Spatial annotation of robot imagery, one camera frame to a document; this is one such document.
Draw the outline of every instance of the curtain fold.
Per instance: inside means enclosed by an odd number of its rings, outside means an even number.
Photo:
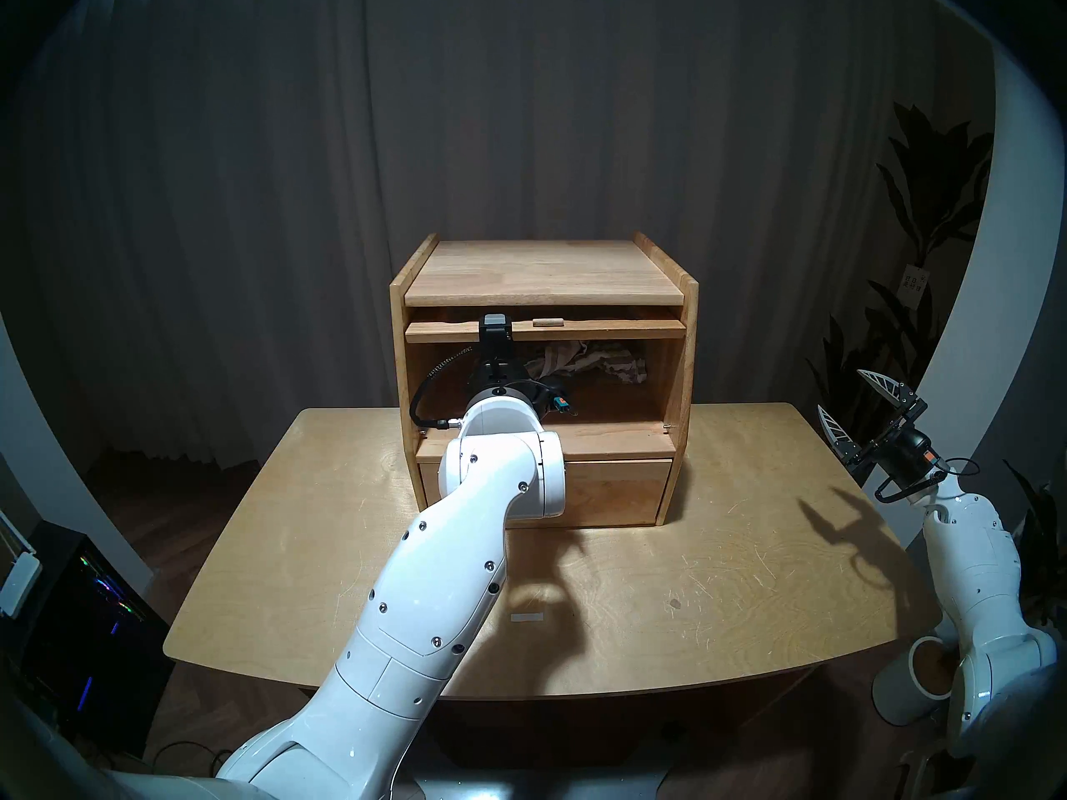
[[[928,0],[81,0],[13,105],[30,250],[120,449],[266,459],[396,401],[387,286],[446,238],[650,235],[701,285],[696,400],[805,406],[904,238]]]

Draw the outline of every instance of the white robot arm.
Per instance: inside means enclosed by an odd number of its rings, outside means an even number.
[[[310,702],[219,772],[278,798],[380,800],[504,585],[507,517],[563,512],[559,438],[511,395],[477,401],[442,461],[443,498],[402,533]]]
[[[989,499],[964,493],[950,474],[912,503],[926,510],[934,589],[958,636],[949,740],[950,752],[964,756],[973,753],[971,732],[993,697],[1016,677],[1054,663],[1056,645],[1022,619],[1019,554]]]
[[[823,431],[849,471],[872,462],[886,470],[889,479],[875,493],[880,501],[906,498],[925,511],[923,533],[944,615],[938,634],[958,642],[961,657],[949,704],[949,751],[965,756],[975,749],[983,709],[1017,677],[1054,663],[1055,642],[1022,619],[1019,554],[997,510],[984,496],[964,493],[957,474],[914,428],[926,403],[891,378],[859,373],[896,417],[863,448],[818,407]],[[899,492],[882,496],[890,481]]]

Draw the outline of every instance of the wooden shelf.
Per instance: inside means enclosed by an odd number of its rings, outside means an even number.
[[[682,291],[630,240],[442,240],[404,305],[681,306]]]
[[[537,527],[662,525],[689,427],[697,282],[639,231],[632,240],[441,241],[427,237],[389,286],[404,458],[420,509],[437,500],[437,465],[455,430],[420,431],[412,396],[446,358],[478,342],[487,313],[508,316],[520,364],[555,341],[621,341],[648,378],[556,373],[575,415],[547,413],[569,465],[567,512]],[[446,367],[423,418],[466,411],[476,355]],[[510,523],[508,526],[521,526]]]
[[[675,318],[647,320],[566,320],[562,326],[535,326],[534,321],[512,321],[516,341],[625,340],[632,338],[684,338],[685,325]],[[473,343],[478,321],[416,321],[404,332],[409,343]]]

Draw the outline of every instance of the wooden table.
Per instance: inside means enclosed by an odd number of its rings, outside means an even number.
[[[397,412],[297,417],[181,606],[170,656],[322,681],[416,512]],[[787,404],[695,405],[662,527],[509,530],[507,542],[507,586],[445,698],[755,677],[917,635],[940,615],[885,522]]]

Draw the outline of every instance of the wooden drawer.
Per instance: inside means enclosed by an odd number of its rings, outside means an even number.
[[[441,500],[440,462],[419,465],[426,501]],[[654,525],[670,459],[567,462],[567,509],[556,518],[509,521],[507,527]]]

